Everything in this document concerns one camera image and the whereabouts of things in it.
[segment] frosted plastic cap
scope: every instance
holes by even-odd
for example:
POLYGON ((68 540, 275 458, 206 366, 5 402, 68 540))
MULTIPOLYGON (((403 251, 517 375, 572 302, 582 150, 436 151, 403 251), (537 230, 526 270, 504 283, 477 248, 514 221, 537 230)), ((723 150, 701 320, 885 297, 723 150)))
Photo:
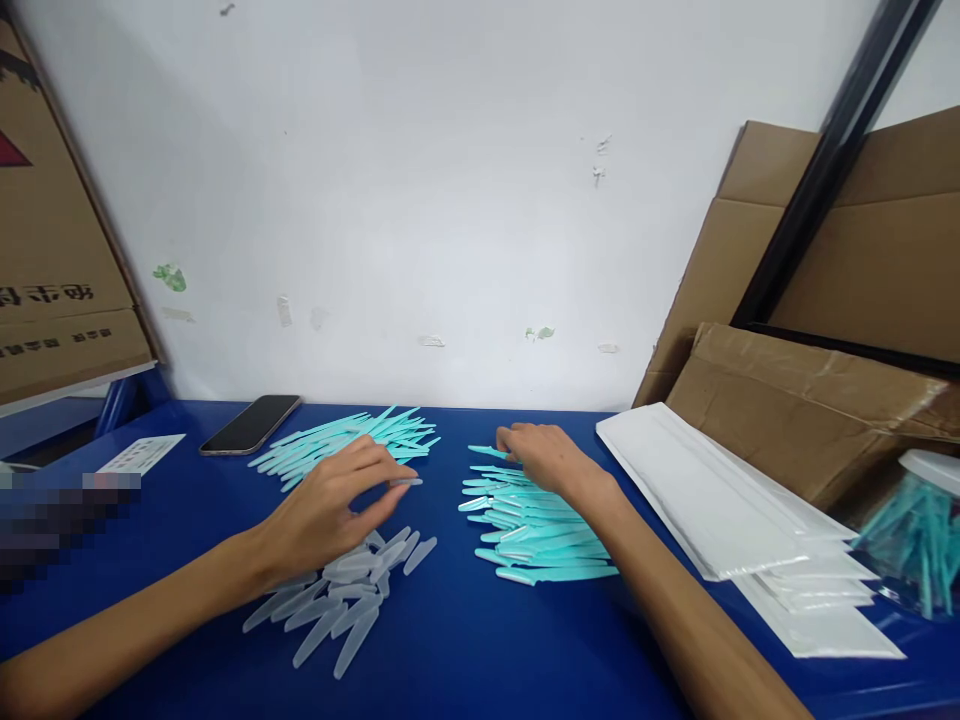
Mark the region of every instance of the frosted plastic cap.
POLYGON ((900 464, 951 495, 960 496, 960 458, 929 450, 907 450, 900 456, 900 464))

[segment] person's right hand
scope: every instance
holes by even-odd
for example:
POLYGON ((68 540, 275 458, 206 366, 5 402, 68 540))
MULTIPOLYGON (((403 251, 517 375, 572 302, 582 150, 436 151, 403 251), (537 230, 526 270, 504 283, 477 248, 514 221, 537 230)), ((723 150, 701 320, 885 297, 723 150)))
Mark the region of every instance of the person's right hand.
POLYGON ((497 428, 497 449, 509 452, 508 460, 523 463, 524 474, 537 485, 568 502, 582 488, 610 478, 556 425, 497 428))
POLYGON ((269 585, 321 568, 357 547, 390 517, 410 486, 387 489, 360 514, 350 510, 354 498, 391 480, 416 476, 369 435, 321 462, 270 517, 248 531, 269 570, 269 585))

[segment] black metal frame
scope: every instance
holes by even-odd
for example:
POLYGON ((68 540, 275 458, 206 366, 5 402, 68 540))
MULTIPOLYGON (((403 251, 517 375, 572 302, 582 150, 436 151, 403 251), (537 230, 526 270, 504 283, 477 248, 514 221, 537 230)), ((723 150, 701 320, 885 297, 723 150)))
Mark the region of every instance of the black metal frame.
POLYGON ((960 365, 769 325, 770 317, 833 206, 897 78, 940 0, 885 0, 854 58, 823 136, 784 210, 731 325, 843 350, 918 372, 960 377, 960 365))

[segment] brown cardboard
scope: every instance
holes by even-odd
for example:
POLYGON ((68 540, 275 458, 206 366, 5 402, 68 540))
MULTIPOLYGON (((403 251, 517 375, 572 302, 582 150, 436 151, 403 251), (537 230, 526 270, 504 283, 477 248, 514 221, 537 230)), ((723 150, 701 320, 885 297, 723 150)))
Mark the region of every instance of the brown cardboard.
POLYGON ((132 309, 0 325, 0 405, 152 360, 132 309))
MULTIPOLYGON (((2 20, 0 50, 25 57, 2 20)), ((5 67, 0 80, 0 142, 28 163, 0 168, 0 324, 132 307, 70 153, 30 73, 27 63, 5 67)))
POLYGON ((785 208, 819 142, 819 133, 748 120, 717 197, 785 208))
POLYGON ((960 438, 960 388, 845 353, 705 323, 667 404, 830 511, 907 447, 960 438))
POLYGON ((648 370, 643 376, 643 382, 640 383, 640 389, 637 391, 634 407, 641 405, 653 405, 658 402, 666 402, 673 384, 680 377, 680 373, 656 372, 648 370))
POLYGON ((147 336, 147 342, 150 343, 150 350, 158 362, 165 363, 167 360, 163 350, 163 345, 160 343, 160 336, 157 334, 153 325, 150 323, 149 318, 147 317, 147 313, 143 304, 143 297, 138 291, 133 272, 130 270, 130 265, 124 256, 113 222, 111 221, 109 214, 106 212, 103 203, 100 202, 99 196, 92 191, 92 188, 94 187, 93 180, 87 172, 86 166, 82 162, 76 141, 74 140, 72 133, 69 131, 69 127, 64 122, 63 118, 65 116, 57 96, 50 90, 51 84, 48 76, 44 72, 42 64, 36 61, 37 54, 31 46, 29 38, 21 33, 17 33, 16 28, 14 28, 14 34, 16 39, 19 41, 20 49, 24 52, 21 59, 25 60, 32 66, 40 80, 40 86, 45 89, 44 97, 47 101, 47 105, 49 106, 54 122, 60 131, 60 135, 66 143, 67 150, 73 159, 74 167, 76 168, 77 173, 80 176, 80 180, 83 183, 84 190, 87 193, 87 199, 90 201, 90 205, 97 216, 97 220, 99 221, 100 227, 103 230, 107 244, 110 246, 110 250, 113 253, 117 267, 120 270, 120 273, 123 275, 124 281, 126 282, 127 290, 133 299, 134 310, 137 313, 137 317, 140 319, 140 327, 147 336))
POLYGON ((771 324, 960 362, 960 107, 871 133, 771 324))
POLYGON ((817 133, 750 121, 734 147, 634 407, 661 402, 701 322, 731 320, 819 142, 817 133))
POLYGON ((836 207, 960 192, 960 106, 867 135, 836 207))
POLYGON ((830 211, 778 327, 960 362, 960 193, 830 211))
POLYGON ((0 405, 152 360, 83 179, 0 19, 0 405))

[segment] smartphone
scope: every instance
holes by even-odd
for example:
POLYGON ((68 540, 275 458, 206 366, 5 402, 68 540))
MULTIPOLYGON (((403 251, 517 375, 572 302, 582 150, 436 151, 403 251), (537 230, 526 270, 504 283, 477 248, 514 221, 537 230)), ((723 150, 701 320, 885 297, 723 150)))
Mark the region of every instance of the smartphone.
POLYGON ((264 395, 200 446, 201 455, 249 455, 259 450, 300 404, 299 395, 264 395))

